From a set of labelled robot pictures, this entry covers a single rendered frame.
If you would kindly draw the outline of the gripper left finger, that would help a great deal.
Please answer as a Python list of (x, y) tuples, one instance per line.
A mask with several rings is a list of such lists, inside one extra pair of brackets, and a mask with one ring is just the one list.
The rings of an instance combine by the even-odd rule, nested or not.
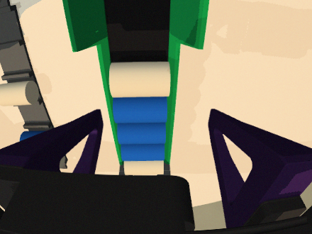
[(104, 122), (101, 109), (0, 149), (0, 164), (61, 172), (60, 160), (86, 136), (72, 173), (95, 174)]

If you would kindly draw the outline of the blue plastic bar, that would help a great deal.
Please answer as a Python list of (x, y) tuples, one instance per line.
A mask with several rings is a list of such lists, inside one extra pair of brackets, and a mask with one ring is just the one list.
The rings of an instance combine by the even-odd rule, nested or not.
[(25, 140), (26, 138), (32, 137), (34, 135), (37, 135), (37, 134), (45, 132), (45, 131), (46, 130), (43, 130), (43, 131), (23, 131), (21, 133), (21, 136), (20, 136), (20, 141)]
[(114, 97), (115, 123), (166, 123), (167, 97)]
[(163, 144), (166, 123), (117, 123), (119, 144)]
[(121, 144), (122, 161), (165, 160), (165, 144)]

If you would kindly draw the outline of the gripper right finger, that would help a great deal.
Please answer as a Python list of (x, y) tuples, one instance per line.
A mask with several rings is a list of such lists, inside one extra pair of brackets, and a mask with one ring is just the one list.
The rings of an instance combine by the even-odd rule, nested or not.
[[(240, 227), (269, 200), (300, 196), (312, 182), (312, 148), (239, 121), (212, 108), (208, 131), (226, 228)], [(225, 135), (251, 160), (244, 182)]]

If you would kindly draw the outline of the beige cylinder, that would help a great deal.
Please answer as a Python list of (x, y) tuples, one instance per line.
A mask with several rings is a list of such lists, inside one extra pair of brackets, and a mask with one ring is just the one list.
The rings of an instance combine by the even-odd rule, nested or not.
[(63, 168), (64, 164), (65, 164), (65, 157), (63, 157), (63, 158), (60, 160), (60, 169)]
[(126, 161), (124, 172), (127, 175), (164, 174), (164, 160), (162, 161)]
[(38, 86), (34, 81), (0, 84), (0, 105), (31, 105), (38, 101)]
[(112, 97), (169, 96), (169, 62), (112, 62), (109, 86)]

